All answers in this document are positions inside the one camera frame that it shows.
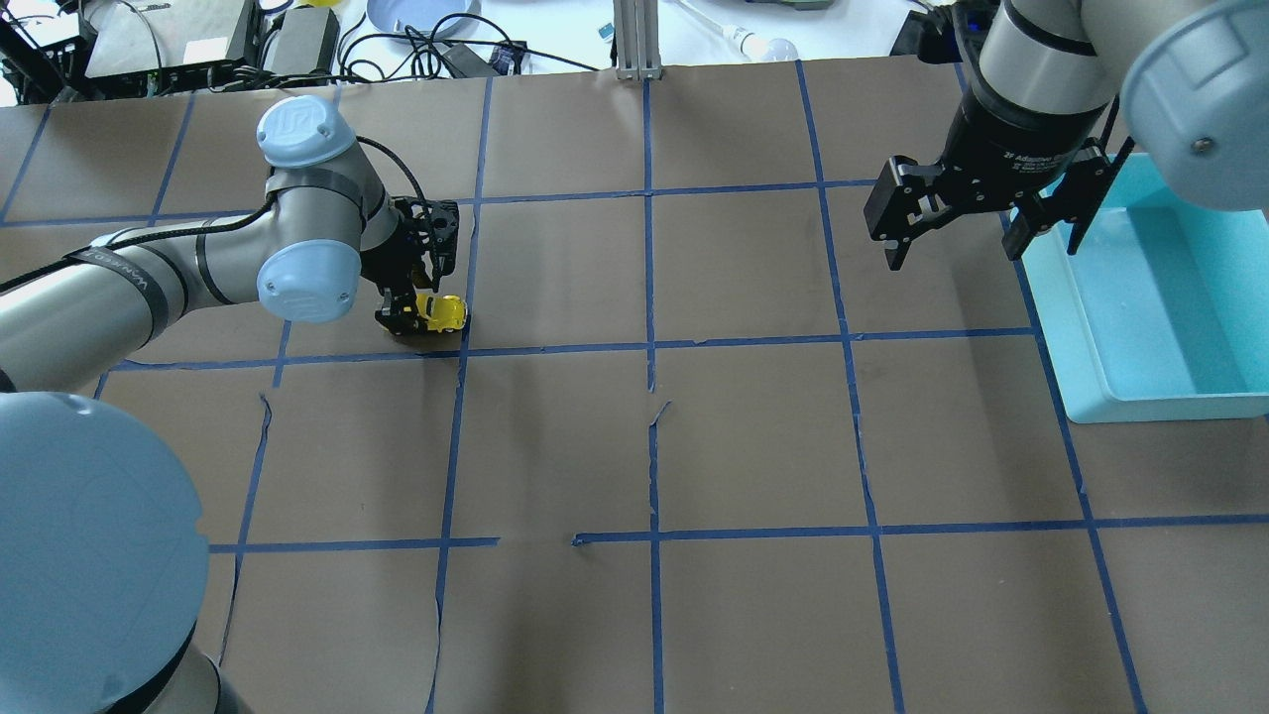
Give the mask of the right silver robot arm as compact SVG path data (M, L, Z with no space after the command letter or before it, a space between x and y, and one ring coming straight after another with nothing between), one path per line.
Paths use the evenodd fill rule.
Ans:
M892 157L865 227L892 271L961 216L1014 212L1011 261L1065 222L1079 252L1129 153L1197 207L1266 207L1264 1L957 1L966 89L940 157Z

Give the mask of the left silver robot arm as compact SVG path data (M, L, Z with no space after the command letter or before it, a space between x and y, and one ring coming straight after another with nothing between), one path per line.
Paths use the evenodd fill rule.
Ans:
M209 542L187 465L91 379L214 308L331 322L368 282L395 337L454 331L442 297L461 212L395 194L326 96L286 96L254 131L258 208L104 232L3 285L3 710L249 713L195 640Z

